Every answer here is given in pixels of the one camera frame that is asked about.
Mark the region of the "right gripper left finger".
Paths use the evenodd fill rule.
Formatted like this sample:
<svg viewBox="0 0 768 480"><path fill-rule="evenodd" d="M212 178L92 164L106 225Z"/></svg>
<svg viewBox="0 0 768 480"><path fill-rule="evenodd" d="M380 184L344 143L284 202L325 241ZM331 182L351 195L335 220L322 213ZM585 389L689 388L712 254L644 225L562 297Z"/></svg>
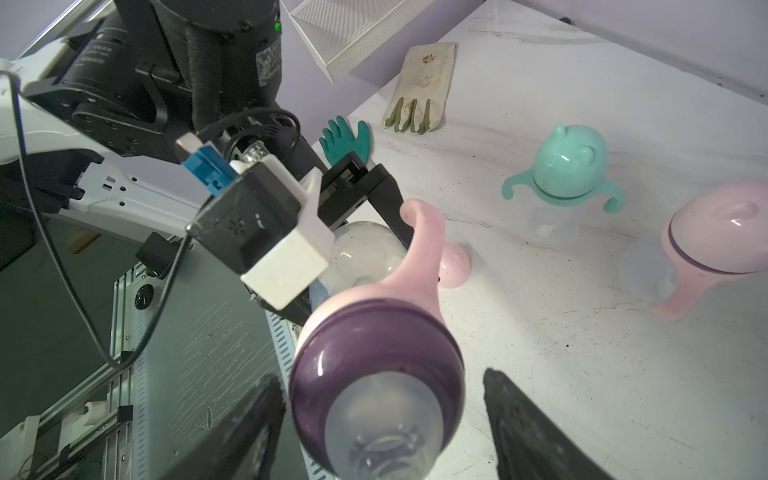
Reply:
<svg viewBox="0 0 768 480"><path fill-rule="evenodd" d="M279 378L266 374L165 479L271 477L285 400Z"/></svg>

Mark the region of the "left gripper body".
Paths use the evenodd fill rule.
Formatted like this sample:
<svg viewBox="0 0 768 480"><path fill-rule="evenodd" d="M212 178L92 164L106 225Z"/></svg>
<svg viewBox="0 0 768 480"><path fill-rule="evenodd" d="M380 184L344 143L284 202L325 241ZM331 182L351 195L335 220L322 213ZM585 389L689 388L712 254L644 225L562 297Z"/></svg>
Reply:
<svg viewBox="0 0 768 480"><path fill-rule="evenodd" d="M331 231L347 224L349 217L365 204L390 226L390 173L384 165L363 166L352 152L323 175L321 187L318 215ZM260 297L257 303L267 313L303 326L312 311L329 297L328 289L315 280L282 309Z"/></svg>

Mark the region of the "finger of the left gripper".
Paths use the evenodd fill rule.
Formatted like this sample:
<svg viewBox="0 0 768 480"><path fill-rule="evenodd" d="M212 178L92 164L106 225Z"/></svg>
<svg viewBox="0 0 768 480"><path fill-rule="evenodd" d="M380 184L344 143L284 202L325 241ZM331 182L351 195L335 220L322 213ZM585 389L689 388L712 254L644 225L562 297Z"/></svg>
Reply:
<svg viewBox="0 0 768 480"><path fill-rule="evenodd" d="M396 180L390 174L377 174L377 183L367 193L367 200L405 248L412 242L414 229L400 215L404 203Z"/></svg>

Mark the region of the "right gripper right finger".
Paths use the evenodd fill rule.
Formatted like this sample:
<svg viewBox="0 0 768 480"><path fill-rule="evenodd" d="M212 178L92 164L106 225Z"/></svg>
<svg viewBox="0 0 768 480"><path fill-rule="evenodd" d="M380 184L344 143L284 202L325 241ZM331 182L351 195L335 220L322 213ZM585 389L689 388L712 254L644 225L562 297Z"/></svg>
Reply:
<svg viewBox="0 0 768 480"><path fill-rule="evenodd" d="M483 375L500 479L611 480L502 371Z"/></svg>

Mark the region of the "purple nipple collar front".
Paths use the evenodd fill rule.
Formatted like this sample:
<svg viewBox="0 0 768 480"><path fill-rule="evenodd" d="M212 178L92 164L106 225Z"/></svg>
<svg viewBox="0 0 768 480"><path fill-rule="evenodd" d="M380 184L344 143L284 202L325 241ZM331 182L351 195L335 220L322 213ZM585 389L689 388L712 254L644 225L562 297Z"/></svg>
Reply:
<svg viewBox="0 0 768 480"><path fill-rule="evenodd" d="M307 453L340 479L425 479L465 405L445 324L400 300L347 306L296 353L289 399Z"/></svg>

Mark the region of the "purple nipple collar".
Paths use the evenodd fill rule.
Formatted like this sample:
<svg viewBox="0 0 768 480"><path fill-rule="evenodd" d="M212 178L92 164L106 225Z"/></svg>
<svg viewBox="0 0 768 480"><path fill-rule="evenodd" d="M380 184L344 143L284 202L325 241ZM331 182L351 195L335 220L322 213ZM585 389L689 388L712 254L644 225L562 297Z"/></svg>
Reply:
<svg viewBox="0 0 768 480"><path fill-rule="evenodd" d="M688 206L673 215L661 240L672 261L716 275L748 275L767 265L767 228L751 208Z"/></svg>
<svg viewBox="0 0 768 480"><path fill-rule="evenodd" d="M307 453L340 479L425 479L465 405L445 324L400 300L347 306L296 353L289 399Z"/></svg>

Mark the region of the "clear baby bottle front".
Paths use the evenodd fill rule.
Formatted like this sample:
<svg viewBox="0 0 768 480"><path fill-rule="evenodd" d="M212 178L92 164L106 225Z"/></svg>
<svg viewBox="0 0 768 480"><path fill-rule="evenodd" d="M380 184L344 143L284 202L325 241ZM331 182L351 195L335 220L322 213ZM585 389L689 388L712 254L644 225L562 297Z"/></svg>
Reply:
<svg viewBox="0 0 768 480"><path fill-rule="evenodd" d="M564 238L578 232L589 213L586 204L554 206L538 204L528 214L526 228L541 238Z"/></svg>

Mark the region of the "teal bottle cap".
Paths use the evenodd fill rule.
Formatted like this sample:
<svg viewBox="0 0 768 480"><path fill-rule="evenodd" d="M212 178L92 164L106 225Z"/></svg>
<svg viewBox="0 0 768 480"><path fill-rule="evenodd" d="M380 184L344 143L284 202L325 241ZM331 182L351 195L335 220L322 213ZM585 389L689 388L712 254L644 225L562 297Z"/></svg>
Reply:
<svg viewBox="0 0 768 480"><path fill-rule="evenodd" d="M596 129L558 124L541 145L532 167L535 184L546 194L576 198L605 178L607 143Z"/></svg>

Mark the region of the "purple nipple collar back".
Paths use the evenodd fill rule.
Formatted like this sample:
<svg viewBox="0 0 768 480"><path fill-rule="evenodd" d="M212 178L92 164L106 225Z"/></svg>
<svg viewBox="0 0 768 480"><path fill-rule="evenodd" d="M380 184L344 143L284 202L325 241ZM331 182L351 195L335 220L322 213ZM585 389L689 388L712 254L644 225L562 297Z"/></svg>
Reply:
<svg viewBox="0 0 768 480"><path fill-rule="evenodd" d="M751 208L688 206L673 215L661 240L672 261L716 275L748 275L767 265L767 228Z"/></svg>

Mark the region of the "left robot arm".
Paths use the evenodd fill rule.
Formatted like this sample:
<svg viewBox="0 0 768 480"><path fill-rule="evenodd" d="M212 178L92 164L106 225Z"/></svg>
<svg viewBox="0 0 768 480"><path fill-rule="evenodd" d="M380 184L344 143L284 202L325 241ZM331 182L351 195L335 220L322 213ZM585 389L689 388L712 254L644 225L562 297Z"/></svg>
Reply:
<svg viewBox="0 0 768 480"><path fill-rule="evenodd" d="M389 173L356 151L323 166L278 106L280 36L275 1L120 1L49 43L39 73L6 78L2 204L71 210L95 201L84 180L109 154L146 157L206 188L179 223L243 278L287 244L302 215L330 232L363 202L409 245Z"/></svg>

